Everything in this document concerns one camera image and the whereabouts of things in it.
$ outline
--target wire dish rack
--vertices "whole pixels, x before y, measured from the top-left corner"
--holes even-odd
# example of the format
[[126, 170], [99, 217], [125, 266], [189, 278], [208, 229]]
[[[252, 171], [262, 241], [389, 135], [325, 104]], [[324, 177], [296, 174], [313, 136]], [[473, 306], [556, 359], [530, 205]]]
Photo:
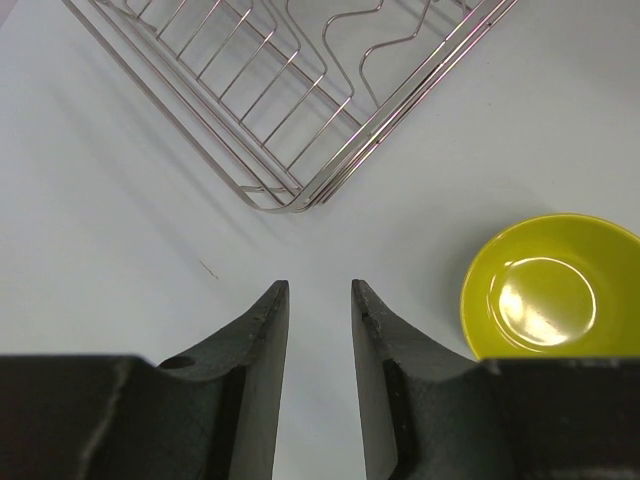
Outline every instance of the wire dish rack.
[[63, 0], [269, 212], [329, 200], [516, 1]]

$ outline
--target white table surface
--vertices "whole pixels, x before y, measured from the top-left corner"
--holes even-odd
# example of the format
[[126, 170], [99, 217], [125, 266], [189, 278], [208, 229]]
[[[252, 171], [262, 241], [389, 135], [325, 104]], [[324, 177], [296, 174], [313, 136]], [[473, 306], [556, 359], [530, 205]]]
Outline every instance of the white table surface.
[[0, 2], [0, 27], [11, 13], [11, 10], [16, 3], [18, 3], [18, 0], [3, 0]]
[[17, 4], [0, 30], [0, 350], [157, 362], [288, 279], [274, 478], [362, 479], [351, 279], [469, 355], [459, 287], [499, 229], [577, 211], [640, 233], [640, 2], [522, 0], [301, 215], [248, 209], [156, 118], [61, 2]]

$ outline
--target yellow plate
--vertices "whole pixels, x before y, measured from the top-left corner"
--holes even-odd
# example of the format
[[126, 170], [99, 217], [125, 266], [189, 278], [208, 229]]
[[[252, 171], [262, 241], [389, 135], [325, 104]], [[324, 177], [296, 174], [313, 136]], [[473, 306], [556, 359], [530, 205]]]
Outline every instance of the yellow plate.
[[460, 317], [478, 358], [640, 354], [640, 238], [599, 218], [514, 225], [476, 256]]

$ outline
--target dish rack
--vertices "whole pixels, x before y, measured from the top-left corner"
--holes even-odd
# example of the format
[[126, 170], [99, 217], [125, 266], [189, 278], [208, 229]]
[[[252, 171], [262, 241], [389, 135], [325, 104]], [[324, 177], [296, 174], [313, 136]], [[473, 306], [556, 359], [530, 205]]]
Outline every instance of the dish rack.
[[299, 212], [517, 0], [62, 1], [245, 203]]

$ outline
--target bowl rim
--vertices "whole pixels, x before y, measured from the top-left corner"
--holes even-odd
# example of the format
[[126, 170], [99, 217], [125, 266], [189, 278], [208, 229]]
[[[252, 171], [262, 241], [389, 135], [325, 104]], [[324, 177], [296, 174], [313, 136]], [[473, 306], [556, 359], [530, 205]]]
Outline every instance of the bowl rim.
[[460, 317], [460, 324], [462, 326], [462, 333], [464, 335], [464, 338], [467, 342], [467, 345], [469, 346], [469, 348], [471, 349], [471, 352], [473, 353], [473, 355], [475, 356], [476, 359], [478, 360], [482, 360], [484, 359], [484, 357], [481, 357], [478, 353], [477, 347], [474, 345], [474, 342], [471, 340], [471, 337], [469, 335], [469, 332], [467, 330], [467, 319], [465, 318], [464, 315], [464, 306], [465, 306], [465, 293], [467, 291], [467, 287], [469, 284], [469, 280], [473, 274], [473, 272], [476, 270], [477, 267], [477, 263], [480, 261], [480, 257], [483, 256], [484, 253], [486, 253], [487, 250], [489, 250], [491, 247], [493, 247], [497, 242], [499, 242], [502, 237], [504, 237], [505, 235], [509, 234], [512, 230], [515, 230], [517, 228], [521, 228], [524, 225], [530, 224], [530, 223], [536, 223], [542, 220], [548, 220], [548, 219], [577, 219], [577, 220], [582, 220], [582, 221], [586, 221], [589, 223], [594, 223], [594, 224], [598, 224], [600, 226], [606, 227], [610, 230], [613, 230], [615, 232], [617, 232], [618, 234], [626, 237], [628, 240], [631, 240], [633, 243], [636, 244], [636, 246], [640, 247], [640, 236], [636, 235], [635, 233], [633, 233], [631, 230], [628, 230], [620, 225], [618, 225], [617, 223], [613, 223], [609, 220], [605, 220], [604, 218], [600, 218], [600, 217], [596, 217], [594, 215], [588, 215], [588, 214], [584, 214], [584, 213], [573, 213], [573, 212], [559, 212], [559, 213], [548, 213], [545, 215], [538, 215], [535, 217], [530, 217], [530, 218], [526, 218], [518, 223], [514, 223], [513, 225], [510, 225], [506, 228], [504, 228], [503, 230], [501, 230], [500, 232], [498, 232], [496, 235], [494, 235], [487, 243], [485, 243], [483, 245], [483, 247], [478, 251], [478, 253], [476, 253], [476, 255], [473, 257], [473, 260], [471, 261], [471, 263], [469, 264], [469, 268], [467, 269], [467, 273], [464, 276], [464, 281], [462, 283], [462, 288], [460, 289], [460, 304], [459, 304], [459, 317]]

